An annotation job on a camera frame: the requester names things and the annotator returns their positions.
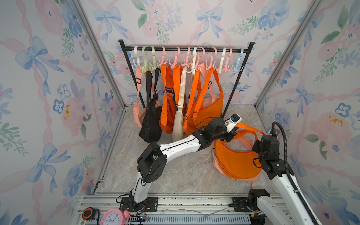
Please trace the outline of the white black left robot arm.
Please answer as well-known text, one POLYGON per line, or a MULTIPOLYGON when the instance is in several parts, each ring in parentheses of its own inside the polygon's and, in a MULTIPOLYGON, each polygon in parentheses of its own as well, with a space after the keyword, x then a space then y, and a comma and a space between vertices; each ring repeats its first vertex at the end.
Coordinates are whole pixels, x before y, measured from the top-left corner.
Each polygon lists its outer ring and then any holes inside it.
POLYGON ((206 127, 187 138, 161 145, 150 143, 137 159, 137 181, 129 195, 133 209, 139 211, 145 206, 151 183, 160 178, 167 163, 185 154, 206 149, 216 140, 230 142, 236 135, 236 125, 241 121, 242 117, 235 113, 227 120, 215 117, 206 127))

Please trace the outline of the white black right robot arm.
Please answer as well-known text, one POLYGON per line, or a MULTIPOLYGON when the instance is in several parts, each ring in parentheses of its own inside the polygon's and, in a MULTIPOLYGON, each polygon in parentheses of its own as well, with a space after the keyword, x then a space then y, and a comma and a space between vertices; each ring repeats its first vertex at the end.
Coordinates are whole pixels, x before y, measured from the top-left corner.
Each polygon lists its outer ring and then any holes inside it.
POLYGON ((274 225, 320 225, 320 219, 309 206, 288 163, 280 159, 279 146, 279 140, 275 136, 265 135, 255 142, 252 151, 258 154, 262 170, 280 192, 291 217, 275 204, 271 194, 265 189, 249 191, 248 209, 261 211, 274 225))

